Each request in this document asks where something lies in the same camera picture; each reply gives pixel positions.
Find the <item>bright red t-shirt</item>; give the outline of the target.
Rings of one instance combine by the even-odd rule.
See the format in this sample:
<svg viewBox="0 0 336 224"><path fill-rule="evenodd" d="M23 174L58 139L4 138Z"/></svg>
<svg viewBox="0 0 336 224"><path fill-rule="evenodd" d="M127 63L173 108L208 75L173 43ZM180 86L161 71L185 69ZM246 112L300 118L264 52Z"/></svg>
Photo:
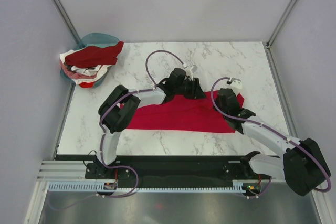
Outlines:
<svg viewBox="0 0 336 224"><path fill-rule="evenodd" d="M132 130L176 130L205 133L234 133L213 108L211 93L205 99L189 100L182 95L166 104L138 108L128 125Z"/></svg>

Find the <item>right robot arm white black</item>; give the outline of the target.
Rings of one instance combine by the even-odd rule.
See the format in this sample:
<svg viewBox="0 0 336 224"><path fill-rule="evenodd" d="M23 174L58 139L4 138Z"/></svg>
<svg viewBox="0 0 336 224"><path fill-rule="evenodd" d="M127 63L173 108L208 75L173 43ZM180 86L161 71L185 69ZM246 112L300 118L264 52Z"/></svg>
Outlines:
<svg viewBox="0 0 336 224"><path fill-rule="evenodd" d="M232 89L220 89L217 95L211 94L211 101L231 128L276 154L273 157L254 151L246 155L247 162L240 166L245 178L264 174L281 179L300 196L312 190L330 191L331 173L316 141L301 140L265 123L254 112L240 106Z"/></svg>

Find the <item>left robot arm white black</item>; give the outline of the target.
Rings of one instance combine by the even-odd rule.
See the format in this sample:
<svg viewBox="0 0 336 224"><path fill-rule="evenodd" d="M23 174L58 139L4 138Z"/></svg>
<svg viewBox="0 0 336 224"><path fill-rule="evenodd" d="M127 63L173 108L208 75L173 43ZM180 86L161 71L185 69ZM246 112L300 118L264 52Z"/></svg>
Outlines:
<svg viewBox="0 0 336 224"><path fill-rule="evenodd" d="M149 105L161 105L171 102L176 95L189 100L205 99L199 78L194 77L197 66L175 68L154 87L141 90L129 90L118 85L100 106L99 126L103 136L97 151L97 173L103 178L111 178L115 173L117 145L121 132L131 123L137 109Z"/></svg>

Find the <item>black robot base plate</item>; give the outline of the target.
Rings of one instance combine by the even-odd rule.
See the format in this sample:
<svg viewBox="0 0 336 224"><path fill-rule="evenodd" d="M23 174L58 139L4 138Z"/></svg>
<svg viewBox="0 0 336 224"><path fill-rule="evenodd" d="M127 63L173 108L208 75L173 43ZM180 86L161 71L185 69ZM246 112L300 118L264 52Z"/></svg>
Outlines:
<svg viewBox="0 0 336 224"><path fill-rule="evenodd" d="M268 180L254 173L243 156L135 156L118 155L105 168L96 159L88 163L86 179L117 179L129 187L224 186L235 180Z"/></svg>

